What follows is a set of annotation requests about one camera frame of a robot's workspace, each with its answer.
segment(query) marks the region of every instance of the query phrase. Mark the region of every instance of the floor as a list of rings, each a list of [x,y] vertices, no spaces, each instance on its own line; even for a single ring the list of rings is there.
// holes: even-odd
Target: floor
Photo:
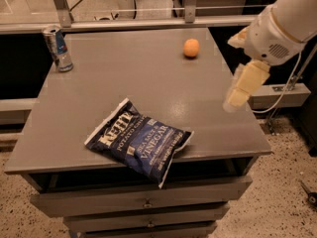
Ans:
[[[48,11],[45,17],[40,17],[39,11],[38,14],[23,16],[26,10],[23,9],[25,0],[6,1],[0,0],[0,14],[5,16],[1,17],[0,23],[30,22],[30,19],[45,22],[55,17],[51,10],[52,0],[29,0],[28,6],[32,8],[32,12],[37,12],[37,3],[45,4],[41,7]],[[117,8],[116,0],[106,0],[106,8],[98,8],[98,1],[104,0],[83,2],[74,9],[75,18],[90,21],[111,17],[111,12],[115,12]],[[166,13],[149,14],[146,8],[156,4],[153,1],[139,0],[144,3],[140,3],[138,8],[144,10],[138,17],[171,17]],[[162,6],[157,11],[170,6],[170,0],[160,1]],[[85,6],[94,9],[86,12]],[[289,115],[280,115],[275,120],[274,136],[268,132],[264,120],[258,121],[272,146],[273,154],[260,157],[254,164],[250,170],[254,182],[239,200],[230,202],[231,209],[218,221],[217,229],[208,238],[317,237],[317,210],[309,206],[299,183],[303,179],[312,190],[317,191],[317,158],[309,156],[306,142]],[[0,142],[1,238],[68,238],[67,229],[61,219],[50,219],[30,204],[29,197],[35,191],[22,178],[3,173],[13,147],[14,141],[10,139]]]

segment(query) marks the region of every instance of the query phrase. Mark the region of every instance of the drawer handle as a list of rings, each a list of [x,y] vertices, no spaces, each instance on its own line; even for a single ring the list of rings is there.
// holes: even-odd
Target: drawer handle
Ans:
[[[152,208],[152,204],[150,203],[149,200],[146,201],[146,203],[143,205],[143,208],[148,209],[148,208]]]
[[[149,224],[147,225],[148,228],[154,228],[155,225],[150,221]]]

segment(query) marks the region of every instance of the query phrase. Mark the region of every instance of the orange ball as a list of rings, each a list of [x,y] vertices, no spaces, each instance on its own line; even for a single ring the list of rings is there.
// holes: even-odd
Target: orange ball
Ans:
[[[199,53],[199,43],[196,39],[189,39],[183,47],[184,54],[189,58],[195,58]]]

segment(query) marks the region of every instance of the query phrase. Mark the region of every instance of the drawer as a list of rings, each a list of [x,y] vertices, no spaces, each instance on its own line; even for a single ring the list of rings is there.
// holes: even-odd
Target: drawer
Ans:
[[[155,228],[134,228],[121,231],[88,232],[83,238],[178,238],[211,234],[217,227],[215,222],[186,225],[169,225]]]
[[[84,191],[36,194],[31,203],[49,217],[78,216],[115,211],[223,202],[238,199],[252,180],[212,178]]]
[[[92,232],[215,221],[229,210],[227,203],[176,206],[168,208],[111,212],[105,214],[65,217],[64,224],[72,232]]]
[[[171,163],[165,183],[192,179],[238,177],[234,160],[212,160]],[[122,166],[108,169],[79,170],[46,174],[30,174],[43,192],[79,191],[87,189],[154,184],[146,176]]]

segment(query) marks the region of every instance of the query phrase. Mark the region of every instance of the speckled floor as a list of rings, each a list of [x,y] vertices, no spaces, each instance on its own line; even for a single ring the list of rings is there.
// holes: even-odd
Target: speckled floor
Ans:
[[[218,221],[208,238],[317,237],[317,210],[309,206],[299,184],[317,190],[317,158],[287,116],[276,119],[276,136],[267,132],[273,154],[260,157],[249,175],[254,182]],[[50,219],[29,202],[35,191],[20,177],[3,173],[10,153],[0,153],[1,238],[69,238],[60,218]]]

